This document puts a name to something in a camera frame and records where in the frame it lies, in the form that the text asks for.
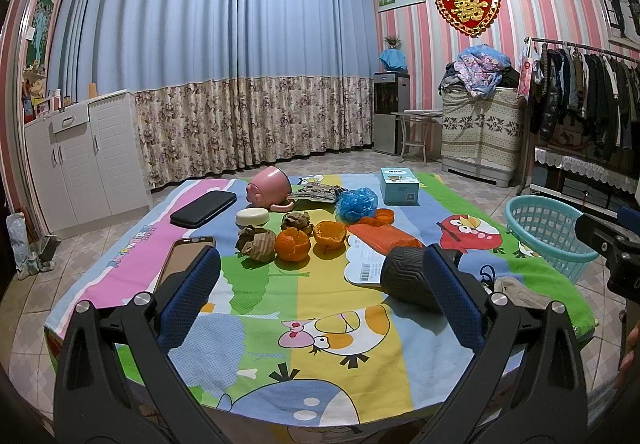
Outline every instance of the clothing rack pole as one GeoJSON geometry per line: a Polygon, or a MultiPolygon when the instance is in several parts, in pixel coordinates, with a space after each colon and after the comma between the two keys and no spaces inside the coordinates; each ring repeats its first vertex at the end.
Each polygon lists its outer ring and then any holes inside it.
{"type": "MultiPolygon", "coordinates": [[[[611,50],[606,50],[606,49],[601,49],[601,48],[597,48],[597,47],[592,47],[590,45],[583,45],[581,43],[573,43],[570,41],[562,41],[562,40],[558,40],[558,39],[547,39],[547,38],[532,38],[532,37],[527,37],[524,39],[525,43],[527,43],[529,45],[529,49],[531,47],[532,43],[552,43],[554,45],[565,45],[567,47],[577,47],[580,49],[584,49],[584,50],[589,50],[591,52],[600,52],[603,54],[607,54],[609,56],[612,56],[614,58],[620,58],[620,59],[625,59],[627,61],[631,61],[632,63],[636,63],[636,64],[640,64],[640,60],[637,59],[633,59],[629,56],[625,56],[623,54],[618,54],[617,52],[613,52],[611,50]]],[[[522,194],[522,192],[524,191],[524,188],[527,187],[527,173],[529,172],[529,157],[530,157],[530,146],[529,146],[529,139],[531,136],[530,130],[531,130],[531,113],[530,113],[530,109],[529,107],[531,106],[531,102],[530,100],[527,101],[527,110],[526,110],[526,120],[525,120],[525,132],[524,134],[526,135],[526,140],[525,140],[525,159],[524,159],[524,164],[522,167],[522,179],[520,180],[520,185],[518,186],[518,190],[516,191],[516,195],[520,196],[522,194]]]]}

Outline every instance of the curtain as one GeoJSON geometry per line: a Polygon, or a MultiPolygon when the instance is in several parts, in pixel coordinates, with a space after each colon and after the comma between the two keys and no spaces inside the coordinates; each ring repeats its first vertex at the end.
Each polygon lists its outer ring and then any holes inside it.
{"type": "Polygon", "coordinates": [[[152,186],[372,142],[373,0],[63,0],[47,88],[135,94],[152,186]]]}

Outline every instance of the white soap bar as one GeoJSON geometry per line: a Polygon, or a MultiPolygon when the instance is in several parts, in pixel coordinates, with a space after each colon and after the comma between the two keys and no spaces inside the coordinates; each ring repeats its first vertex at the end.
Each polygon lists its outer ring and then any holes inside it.
{"type": "Polygon", "coordinates": [[[269,212],[265,208],[241,209],[236,213],[236,224],[239,226],[261,226],[269,221],[269,212]]]}

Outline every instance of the cabinet door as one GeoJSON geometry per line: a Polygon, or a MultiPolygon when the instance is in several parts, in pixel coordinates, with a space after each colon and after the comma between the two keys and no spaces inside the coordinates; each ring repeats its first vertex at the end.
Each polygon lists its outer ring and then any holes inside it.
{"type": "Polygon", "coordinates": [[[66,192],[50,119],[42,119],[26,126],[24,138],[31,177],[47,227],[55,232],[76,226],[78,220],[66,192]]]}
{"type": "Polygon", "coordinates": [[[130,94],[89,105],[94,150],[104,191],[113,214],[148,206],[145,183],[138,159],[138,129],[133,124],[130,94]]]}
{"type": "Polygon", "coordinates": [[[111,215],[94,155],[89,123],[56,134],[62,175],[79,224],[111,215]]]}

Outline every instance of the green wall picture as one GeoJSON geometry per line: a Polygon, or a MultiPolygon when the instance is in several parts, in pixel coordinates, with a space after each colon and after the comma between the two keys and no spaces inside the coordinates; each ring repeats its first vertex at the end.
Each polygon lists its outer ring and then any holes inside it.
{"type": "Polygon", "coordinates": [[[31,23],[36,32],[27,48],[26,67],[36,69],[41,74],[45,72],[47,37],[49,37],[52,13],[53,2],[51,0],[38,0],[36,11],[33,15],[33,23],[31,23]]]}

